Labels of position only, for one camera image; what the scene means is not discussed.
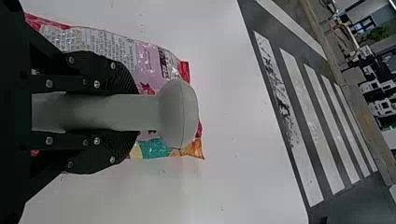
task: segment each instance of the window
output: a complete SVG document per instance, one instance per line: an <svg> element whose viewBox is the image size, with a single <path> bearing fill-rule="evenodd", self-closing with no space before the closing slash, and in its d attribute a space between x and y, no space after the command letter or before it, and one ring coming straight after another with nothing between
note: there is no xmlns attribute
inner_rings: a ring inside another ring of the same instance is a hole
<svg viewBox="0 0 396 224"><path fill-rule="evenodd" d="M382 108L384 108L384 109L388 109L388 108L389 108L389 105L388 105L387 102L382 103L381 106L382 106Z"/></svg>
<svg viewBox="0 0 396 224"><path fill-rule="evenodd" d="M377 88L378 88L378 84L373 83L373 84L372 84L372 88L373 88L373 89L377 89Z"/></svg>
<svg viewBox="0 0 396 224"><path fill-rule="evenodd" d="M375 28L375 23L371 16L364 18L350 26L353 35L362 35Z"/></svg>

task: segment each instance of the sidewalk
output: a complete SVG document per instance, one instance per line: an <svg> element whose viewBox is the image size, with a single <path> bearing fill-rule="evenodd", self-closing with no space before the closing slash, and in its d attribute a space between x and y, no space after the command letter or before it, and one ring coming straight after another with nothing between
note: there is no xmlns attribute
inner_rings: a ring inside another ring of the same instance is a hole
<svg viewBox="0 0 396 224"><path fill-rule="evenodd" d="M357 83L346 81L341 73L340 64L344 63L344 56L338 47L337 37L333 32L329 32L330 25L327 19L332 15L331 12L323 8L318 0L300 0L300 2L314 29L319 44L322 45L328 57L334 78L338 85L342 87L355 118L361 126L361 131L382 178L387 186L395 185L396 165L389 147L378 129L375 119L361 95L360 89L356 85Z"/></svg>

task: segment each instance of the plastic bag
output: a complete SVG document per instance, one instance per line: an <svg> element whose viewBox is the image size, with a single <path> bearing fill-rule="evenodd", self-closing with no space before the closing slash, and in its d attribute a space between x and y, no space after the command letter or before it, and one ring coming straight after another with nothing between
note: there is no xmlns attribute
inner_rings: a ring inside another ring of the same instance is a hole
<svg viewBox="0 0 396 224"><path fill-rule="evenodd" d="M63 52L92 51L122 62L131 72L140 94L156 94L170 79L183 78L190 83L189 63L161 47L116 35L104 30L69 26L25 13L26 22ZM154 159L193 156L203 159L202 124L195 139L185 148L170 148L156 131L143 131L131 150L130 158ZM32 151L32 156L39 155Z"/></svg>

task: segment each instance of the white stripe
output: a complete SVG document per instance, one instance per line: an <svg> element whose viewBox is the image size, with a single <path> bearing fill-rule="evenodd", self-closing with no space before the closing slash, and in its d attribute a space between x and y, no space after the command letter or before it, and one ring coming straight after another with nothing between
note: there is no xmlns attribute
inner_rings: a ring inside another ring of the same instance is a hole
<svg viewBox="0 0 396 224"><path fill-rule="evenodd" d="M356 143L355 138L353 137L353 133L350 130L349 124L347 123L347 118L341 109L340 103L338 102L337 97L335 96L335 92L332 89L332 84L330 83L330 80L327 79L326 77L322 76L324 85L326 86L327 92L330 95L330 98L332 98L332 104L334 105L335 111L337 112L338 118L341 121L341 124L343 125L344 131L346 132L346 137L349 141L350 146L352 147L353 154L355 155L356 160L358 161L359 167L361 168L361 171L363 172L364 177L370 175L370 171L367 168L366 163L364 162L363 156L361 155L361 151L359 150L358 144Z"/></svg>
<svg viewBox="0 0 396 224"><path fill-rule="evenodd" d="M346 109L346 113L347 113L347 116L349 117L350 122L352 123L353 130L355 130L355 133L358 136L359 142L361 143L361 146L363 147L364 154L366 155L367 160L369 161L372 170L374 172L376 172L377 169L376 169L376 165L373 160L373 157L369 151L369 148L366 145L366 142L363 139L363 136L361 135L361 130L359 129L358 123L356 122L355 117L353 116L352 111L350 110L350 107L347 104L347 100L339 86L335 85L335 89L337 90L338 95L341 97L341 102L343 103L344 108Z"/></svg>
<svg viewBox="0 0 396 224"><path fill-rule="evenodd" d="M273 17L279 20L283 25L285 25L289 30L291 30L295 35L300 37L305 44L307 44L311 49L316 51L324 60L327 61L326 54L323 51L322 46L309 35L297 22L295 22L286 12L282 10L276 3L272 0L256 0L256 2L267 10Z"/></svg>
<svg viewBox="0 0 396 224"><path fill-rule="evenodd" d="M298 64L295 58L286 51L282 49L281 52L283 59L285 60L286 67L288 68L291 82L293 83L294 89L296 90L296 94L308 124L309 131L311 132L312 139L314 140L320 162L323 165L324 173L326 174L326 177L329 181L332 194L335 194L345 187L344 183L340 174L338 173L337 166L335 165L334 158L330 152L329 145L321 128L314 105L312 104L311 98L309 98L308 90L304 84Z"/></svg>
<svg viewBox="0 0 396 224"><path fill-rule="evenodd" d="M286 126L286 136L291 146L291 152L296 162L297 170L303 183L304 192L309 206L314 206L323 201L317 177L315 176L314 167L309 159L308 152L297 122L297 118L291 107L290 98L286 92L282 76L276 64L275 56L268 39L258 33L254 33L256 41L262 55L262 62L267 70L272 91L276 99L281 102L285 108L277 108L283 117L283 124Z"/></svg>
<svg viewBox="0 0 396 224"><path fill-rule="evenodd" d="M352 159L350 159L349 153L347 152L346 144L344 142L343 137L341 136L340 130L338 129L337 123L335 122L334 115L330 110L330 106L326 100L326 96L324 95L323 89L320 86L318 76L315 73L315 71L312 68L310 68L308 65L305 65L305 70L309 76L309 79L311 80L312 86L314 87L314 91L316 96L318 97L318 101L323 111L323 115L327 123L329 124L330 132L332 133L332 138L334 139L335 145L337 146L338 152L340 153L341 160L343 161L343 164L346 167L346 173L349 176L350 182L354 184L360 180L358 176L358 172L356 172Z"/></svg>

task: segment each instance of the white surface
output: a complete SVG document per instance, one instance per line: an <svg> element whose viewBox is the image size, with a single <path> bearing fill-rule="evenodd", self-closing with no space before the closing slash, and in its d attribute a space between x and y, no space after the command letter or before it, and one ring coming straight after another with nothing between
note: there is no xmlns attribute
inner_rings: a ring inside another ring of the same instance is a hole
<svg viewBox="0 0 396 224"><path fill-rule="evenodd" d="M354 184L360 179L358 173L356 172L355 166L353 165L352 159L350 159L349 153L347 152L346 144L343 140L343 137L341 136L340 130L338 129L337 123L335 122L334 115L330 110L330 106L326 100L323 89L320 86L318 76L316 72L308 65L305 65L305 70L309 76L309 79L311 80L315 94L318 97L318 101L323 111L324 118L329 125L330 132L332 133L332 138L334 139L341 160L343 161L344 167L346 168L346 173L349 176L350 182Z"/></svg>
<svg viewBox="0 0 396 224"><path fill-rule="evenodd" d="M311 132L324 173L329 181L332 194L335 194L345 188L343 180L341 179L337 166L335 165L329 144L327 143L318 115L315 111L314 105L312 104L308 90L306 89L298 64L295 58L286 51L282 49L281 52L283 59L285 60L286 67L288 68L297 98L303 110L306 123L308 124L309 131Z"/></svg>
<svg viewBox="0 0 396 224"><path fill-rule="evenodd" d="M396 129L382 132L390 149L396 149Z"/></svg>
<svg viewBox="0 0 396 224"><path fill-rule="evenodd" d="M389 0L368 0L361 3L357 7L354 7L346 14L348 15L352 23L356 23L370 16L375 11L379 10L381 7L386 6L387 4L389 4Z"/></svg>
<svg viewBox="0 0 396 224"><path fill-rule="evenodd" d="M316 51L324 60L327 61L326 54L323 51L322 46L309 35L297 22L295 22L285 11L282 10L277 4L271 0L256 0L260 6L265 8L271 15L273 15L277 20L284 24L289 30L291 30L295 35L300 37L305 44Z"/></svg>
<svg viewBox="0 0 396 224"><path fill-rule="evenodd" d="M390 194L392 195L393 201L396 202L396 185L393 185L389 189Z"/></svg>
<svg viewBox="0 0 396 224"><path fill-rule="evenodd" d="M309 206L312 207L323 201L323 195L315 175L314 167L309 159L303 135L301 134L300 126L298 125L296 115L291 106L291 101L283 78L280 75L271 44L267 38L257 32L255 32L254 35L260 48L263 64L265 64L266 67L272 68L272 71L274 71L273 73L267 73L274 95L278 101L281 101L281 104L288 108L288 110L281 110L281 113L284 116L284 124L287 126L286 132L288 132L288 141L290 142L291 152L303 183L304 192Z"/></svg>
<svg viewBox="0 0 396 224"><path fill-rule="evenodd" d="M341 98L341 102L344 105L344 109L346 110L346 114L349 117L350 122L352 123L353 130L355 130L355 133L358 136L359 142L361 143L361 146L363 147L364 154L366 155L366 158L369 161L372 170L374 172L376 172L378 169L376 169L376 165L375 165L375 162L373 160L373 157L372 157L372 155L371 155L371 153L369 151L369 148L366 145L366 142L363 139L363 136L361 135L361 129L359 128L358 123L356 122L355 117L353 116L352 111L350 110L349 105L347 104L347 100L346 100L343 92L341 91L341 88L338 85L336 85L336 84L334 86L335 86L335 89L338 92L338 95Z"/></svg>
<svg viewBox="0 0 396 224"><path fill-rule="evenodd" d="M59 193L41 192L21 223L308 223L235 0L21 2L33 14L146 40L189 61L206 157L64 175Z"/></svg>
<svg viewBox="0 0 396 224"><path fill-rule="evenodd" d="M364 177L370 175L370 171L367 168L366 163L364 162L363 156L361 155L361 151L359 150L358 144L356 143L355 138L353 137L353 133L347 123L346 115L344 114L343 110L341 109L341 105L338 102L337 97L335 96L335 92L332 89L332 84L330 83L329 79L322 76L324 85L326 86L327 92L330 94L330 98L332 99L332 104L334 105L335 111L337 112L338 118L343 125L344 131L346 133L346 137L349 141L350 146L352 147L353 154L355 154L355 158L358 161L359 167L363 172Z"/></svg>
<svg viewBox="0 0 396 224"><path fill-rule="evenodd" d="M360 0L338 0L337 6L340 8L340 11L344 11L348 7L351 7L353 4L359 2Z"/></svg>

